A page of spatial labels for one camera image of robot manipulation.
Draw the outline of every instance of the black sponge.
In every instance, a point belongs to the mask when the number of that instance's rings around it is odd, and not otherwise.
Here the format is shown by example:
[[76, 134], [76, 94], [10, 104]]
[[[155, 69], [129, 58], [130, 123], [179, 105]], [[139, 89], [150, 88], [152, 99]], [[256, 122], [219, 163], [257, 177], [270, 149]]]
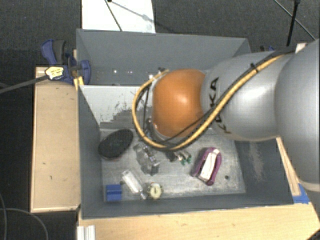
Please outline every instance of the black sponge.
[[133, 138], [134, 134], [131, 130], [117, 130], [100, 142], [98, 152], [104, 159], [117, 159], [130, 146]]

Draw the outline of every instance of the wooden table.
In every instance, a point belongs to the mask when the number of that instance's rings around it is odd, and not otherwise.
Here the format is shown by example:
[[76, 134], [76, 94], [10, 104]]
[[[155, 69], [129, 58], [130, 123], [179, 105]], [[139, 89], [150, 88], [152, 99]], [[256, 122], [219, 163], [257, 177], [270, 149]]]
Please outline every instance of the wooden table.
[[[43, 67], [36, 76], [44, 74]], [[63, 82], [35, 85], [30, 210], [76, 210], [80, 204], [77, 91]], [[297, 177], [280, 139], [278, 146], [293, 195]], [[303, 240], [320, 228], [313, 206], [269, 207], [82, 220], [97, 240], [272, 239]]]

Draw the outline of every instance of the small round object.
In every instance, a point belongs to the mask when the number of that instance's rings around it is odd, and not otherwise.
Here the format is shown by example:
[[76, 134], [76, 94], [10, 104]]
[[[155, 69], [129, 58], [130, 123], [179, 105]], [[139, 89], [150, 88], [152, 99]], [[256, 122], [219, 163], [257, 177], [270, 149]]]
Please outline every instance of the small round object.
[[148, 195], [153, 199], [157, 200], [163, 193], [163, 188], [159, 183], [151, 183], [148, 187]]
[[99, 144], [99, 155], [107, 160], [115, 160], [130, 146], [134, 134], [129, 129], [117, 130], [105, 137]]

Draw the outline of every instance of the blue block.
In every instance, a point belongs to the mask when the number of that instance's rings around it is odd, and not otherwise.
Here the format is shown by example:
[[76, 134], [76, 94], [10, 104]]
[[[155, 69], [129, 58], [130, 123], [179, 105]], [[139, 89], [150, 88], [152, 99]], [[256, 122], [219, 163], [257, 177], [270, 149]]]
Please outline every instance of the blue block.
[[105, 199], [107, 202], [121, 201], [122, 189], [120, 184], [111, 184], [105, 186]]

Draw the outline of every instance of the yellow cable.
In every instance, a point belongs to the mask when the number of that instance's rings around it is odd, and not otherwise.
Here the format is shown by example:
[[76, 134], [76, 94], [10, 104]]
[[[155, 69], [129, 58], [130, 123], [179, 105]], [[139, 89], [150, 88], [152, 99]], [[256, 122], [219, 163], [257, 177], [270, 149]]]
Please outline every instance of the yellow cable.
[[[185, 140], [183, 143], [181, 143], [181, 144], [179, 144], [177, 146], [171, 147], [170, 150], [174, 151], [174, 150], [180, 149], [180, 148], [188, 145], [190, 142], [194, 141], [213, 122], [213, 120], [216, 118], [216, 116], [220, 113], [220, 111], [224, 108], [226, 103], [231, 99], [231, 97], [236, 93], [237, 90], [239, 90], [247, 81], [249, 81], [258, 72], [260, 72], [261, 70], [265, 69], [271, 63], [273, 63], [274, 61], [276, 61], [277, 59], [279, 59], [282, 56], [283, 55], [279, 55], [277, 57], [274, 57], [274, 58], [271, 58], [271, 59], [267, 60], [266, 62], [262, 63], [261, 65], [257, 66], [255, 69], [250, 71], [248, 74], [246, 74], [242, 79], [240, 79], [228, 91], [226, 96], [221, 100], [221, 102], [219, 102], [219, 104], [216, 106], [216, 108], [213, 110], [213, 112], [210, 114], [210, 116], [204, 121], [204, 123], [187, 140]], [[168, 72], [168, 70], [165, 70], [164, 72], [162, 72], [160, 74], [157, 74], [155, 77], [153, 77], [152, 79], [150, 79], [149, 81], [144, 83], [139, 88], [137, 93], [135, 94], [135, 96], [133, 98], [133, 102], [132, 102], [132, 118], [133, 118], [133, 122], [134, 122], [134, 125], [135, 125], [137, 131], [139, 132], [140, 136], [142, 136], [143, 140], [146, 143], [148, 143], [151, 146], [156, 147], [156, 148], [167, 148], [167, 146], [159, 144], [157, 142], [154, 142], [151, 139], [149, 139], [147, 136], [145, 136], [145, 133], [141, 129], [141, 127], [139, 125], [139, 122], [137, 120], [136, 101], [137, 101], [140, 93], [144, 90], [144, 88], [146, 88], [150, 83], [152, 83], [154, 80], [156, 80], [157, 78], [161, 77], [162, 75], [166, 74], [167, 72]]]
[[155, 75], [154, 77], [152, 77], [151, 79], [149, 79], [147, 82], [145, 82], [142, 86], [140, 86], [140, 88], [138, 89], [138, 91], [136, 92], [134, 98], [133, 98], [133, 101], [132, 101], [132, 119], [133, 119], [133, 123], [134, 123], [134, 126], [136, 128], [136, 130], [139, 132], [139, 135], [142, 136], [142, 138], [144, 139], [144, 141], [146, 141], [148, 144], [150, 144], [151, 146], [153, 147], [157, 147], [157, 148], [165, 148], [166, 146], [165, 145], [161, 145], [161, 144], [158, 144], [154, 141], [152, 141], [151, 139], [149, 139], [147, 136], [145, 136], [145, 133], [144, 131], [141, 129], [140, 125], [139, 125], [139, 122], [138, 122], [138, 119], [137, 119], [137, 114], [136, 114], [136, 102], [137, 102], [137, 99], [140, 95], [140, 93], [149, 85], [151, 84], [154, 80], [162, 77], [163, 75], [165, 75], [166, 73], [168, 73], [169, 70], [166, 69], [164, 70], [163, 72]]

